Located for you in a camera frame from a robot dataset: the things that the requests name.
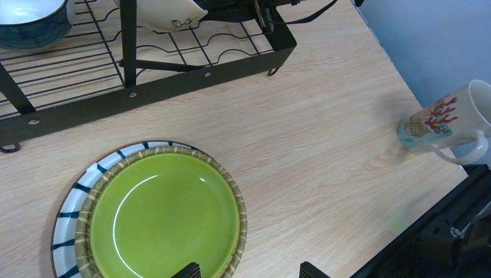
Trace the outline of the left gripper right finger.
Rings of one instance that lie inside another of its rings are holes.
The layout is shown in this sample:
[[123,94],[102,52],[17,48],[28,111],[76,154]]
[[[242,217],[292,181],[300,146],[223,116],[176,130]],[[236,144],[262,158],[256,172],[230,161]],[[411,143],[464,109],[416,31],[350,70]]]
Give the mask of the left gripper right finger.
[[304,261],[299,267],[299,278],[329,278],[329,276],[310,262]]

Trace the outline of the teal patterned white bowl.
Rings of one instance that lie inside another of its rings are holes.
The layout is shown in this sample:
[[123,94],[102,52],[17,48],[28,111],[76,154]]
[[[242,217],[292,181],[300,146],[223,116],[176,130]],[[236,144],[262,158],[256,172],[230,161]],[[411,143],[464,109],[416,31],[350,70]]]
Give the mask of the teal patterned white bowl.
[[75,22],[74,1],[1,1],[1,48],[39,50],[57,44]]

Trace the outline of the plain white bowl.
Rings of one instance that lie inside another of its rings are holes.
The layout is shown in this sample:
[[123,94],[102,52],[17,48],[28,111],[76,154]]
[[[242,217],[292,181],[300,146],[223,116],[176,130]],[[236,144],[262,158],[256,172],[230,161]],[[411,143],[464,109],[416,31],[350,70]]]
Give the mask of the plain white bowl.
[[115,1],[124,21],[156,32],[175,32],[186,29],[199,22],[208,10],[201,8],[195,1],[141,0]]

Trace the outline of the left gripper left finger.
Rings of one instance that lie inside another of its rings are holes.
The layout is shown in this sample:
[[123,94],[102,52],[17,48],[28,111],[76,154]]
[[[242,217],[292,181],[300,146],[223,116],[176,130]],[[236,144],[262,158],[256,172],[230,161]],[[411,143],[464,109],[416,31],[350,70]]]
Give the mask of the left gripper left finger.
[[171,278],[201,278],[200,266],[195,262],[191,262]]

